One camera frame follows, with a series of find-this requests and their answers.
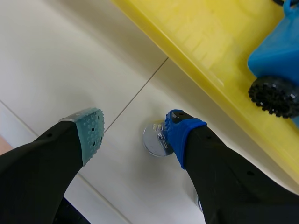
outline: tile grout line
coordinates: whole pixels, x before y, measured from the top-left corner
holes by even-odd
[[[120,114],[114,119],[114,121],[108,126],[108,128],[104,131],[104,134],[108,129],[114,124],[114,122],[121,116],[121,114],[127,109],[127,107],[131,104],[131,102],[138,96],[138,94],[144,89],[144,87],[147,85],[147,83],[150,82],[150,80],[154,77],[154,75],[160,70],[160,68],[165,64],[165,62],[169,59],[167,57],[165,61],[162,62],[162,64],[157,68],[157,70],[154,72],[154,74],[149,78],[149,80],[141,87],[141,89],[136,93],[136,95],[130,100],[130,102],[125,106],[125,108],[120,112]]]
[[[33,135],[35,135],[36,137],[38,137],[39,135],[33,131],[28,125],[27,123],[25,123],[21,118],[19,118],[18,115],[16,115],[2,100],[0,100],[0,104],[2,104],[2,106],[8,110],[22,125],[24,125],[26,127],[26,129],[28,129]]]
[[[127,217],[125,217],[111,202],[109,202],[94,186],[92,186],[80,173],[77,173],[77,176],[81,178],[85,184],[87,184],[104,202],[105,204],[113,210],[123,221],[127,224],[132,224]]]
[[[20,119],[15,113],[12,112],[12,110],[6,106],[6,104],[4,104],[2,102],[2,100],[0,100],[0,105],[2,105],[6,110],[9,111],[9,113],[11,113],[15,119],[23,126],[25,126],[25,128],[31,132],[34,136],[38,137],[39,135],[37,133],[35,133],[22,119]],[[112,205],[94,186],[92,186],[80,173],[77,173],[76,175],[77,177],[81,178],[84,183],[90,187],[92,189],[92,191],[97,194],[101,200],[103,200],[106,204],[106,206],[108,206],[113,212],[115,212],[117,214],[118,217],[120,217],[124,222],[126,222],[127,224],[132,224],[116,207],[114,207],[114,205]]]

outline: white tile floor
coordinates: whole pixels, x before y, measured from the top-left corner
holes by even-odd
[[[142,146],[145,125],[171,109],[206,121],[229,147],[299,192],[109,0],[5,0],[0,30],[0,101],[34,133],[86,107],[104,111],[102,147],[80,173],[124,220],[204,223],[176,157],[155,158]],[[95,221],[80,200],[74,202]]]

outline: blue plastic toy car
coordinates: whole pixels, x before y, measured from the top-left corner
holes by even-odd
[[[298,2],[285,0],[284,19],[248,59],[257,77],[249,97],[264,111],[283,118],[299,116]]]

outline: yellow board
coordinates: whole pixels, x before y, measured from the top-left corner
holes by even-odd
[[[299,183],[299,129],[248,97],[255,76],[247,59],[282,20],[282,7],[272,0],[113,1]]]

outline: black toy wheel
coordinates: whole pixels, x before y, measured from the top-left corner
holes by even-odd
[[[265,76],[256,79],[249,91],[252,102],[277,117],[299,116],[299,87],[288,80]]]
[[[280,6],[283,6],[285,1],[283,1],[283,0],[273,0],[273,2],[279,4]],[[299,0],[292,0],[291,1],[291,6],[296,5],[298,3],[299,3]]]

